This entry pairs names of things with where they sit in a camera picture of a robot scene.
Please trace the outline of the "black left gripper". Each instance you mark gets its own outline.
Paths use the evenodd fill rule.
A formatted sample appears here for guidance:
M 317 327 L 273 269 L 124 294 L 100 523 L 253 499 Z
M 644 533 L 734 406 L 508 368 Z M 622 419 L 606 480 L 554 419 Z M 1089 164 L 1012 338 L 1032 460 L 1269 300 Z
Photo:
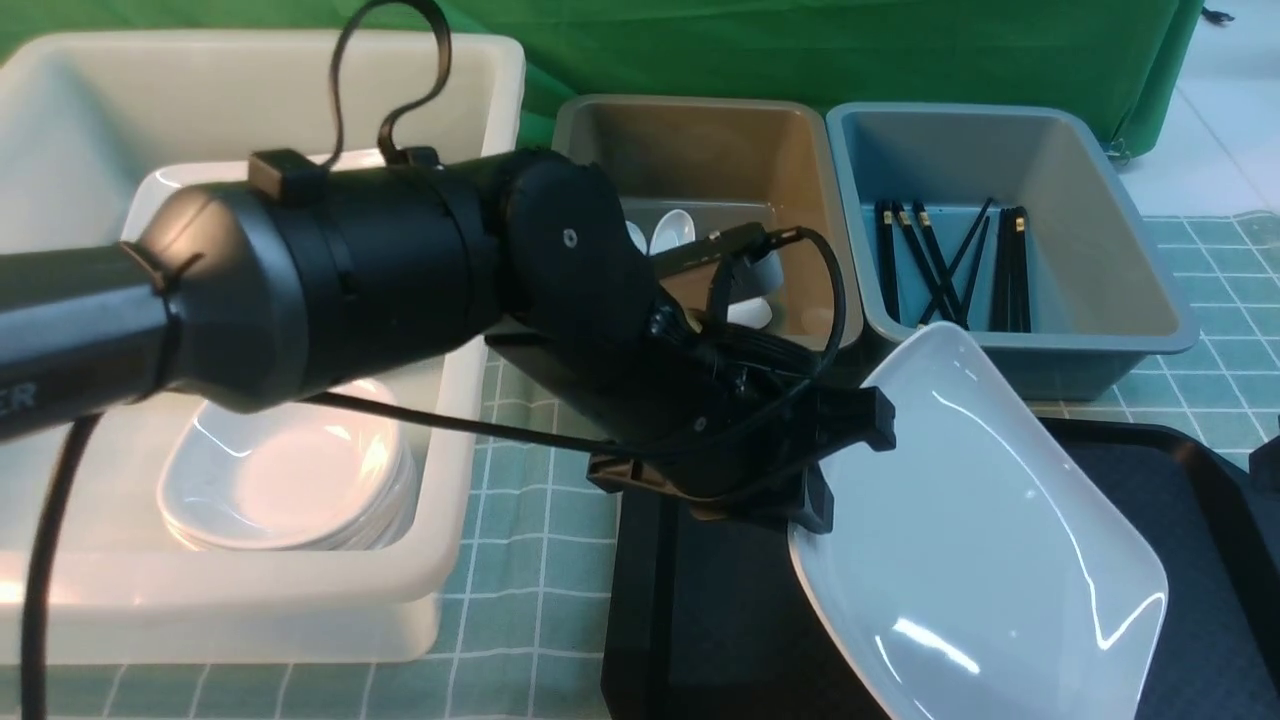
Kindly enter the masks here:
M 841 311 L 813 351 L 788 338 L 687 314 L 666 304 L 644 340 L 655 350 L 637 383 L 662 425 L 641 439 L 614 433 L 616 447 L 594 454 L 588 478 L 598 488 L 650 489 L 690 502 L 703 521 L 736 521 L 824 536 L 835 496 L 817 454 L 863 443 L 897 446 L 896 407 L 874 386 L 826 387 L 820 379 L 841 345 Z

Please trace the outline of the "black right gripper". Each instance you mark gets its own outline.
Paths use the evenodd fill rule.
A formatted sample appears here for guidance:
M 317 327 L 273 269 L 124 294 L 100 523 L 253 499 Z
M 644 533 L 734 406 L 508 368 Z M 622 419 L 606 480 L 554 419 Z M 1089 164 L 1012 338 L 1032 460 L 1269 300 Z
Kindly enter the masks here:
M 1251 452 L 1251 487 L 1267 496 L 1280 492 L 1280 437 L 1276 436 Z

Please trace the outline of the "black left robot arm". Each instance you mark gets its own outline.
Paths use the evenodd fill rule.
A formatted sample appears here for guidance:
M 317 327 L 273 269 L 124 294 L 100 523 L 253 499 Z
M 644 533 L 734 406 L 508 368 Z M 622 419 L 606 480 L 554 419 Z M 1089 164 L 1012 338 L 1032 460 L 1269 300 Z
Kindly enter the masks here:
M 820 355 L 692 322 L 594 165 L 552 151 L 329 172 L 293 151 L 170 196 L 133 243 L 3 258 L 3 438 L 174 389 L 252 413 L 485 337 L 605 433 L 590 482 L 730 502 L 895 443 Z

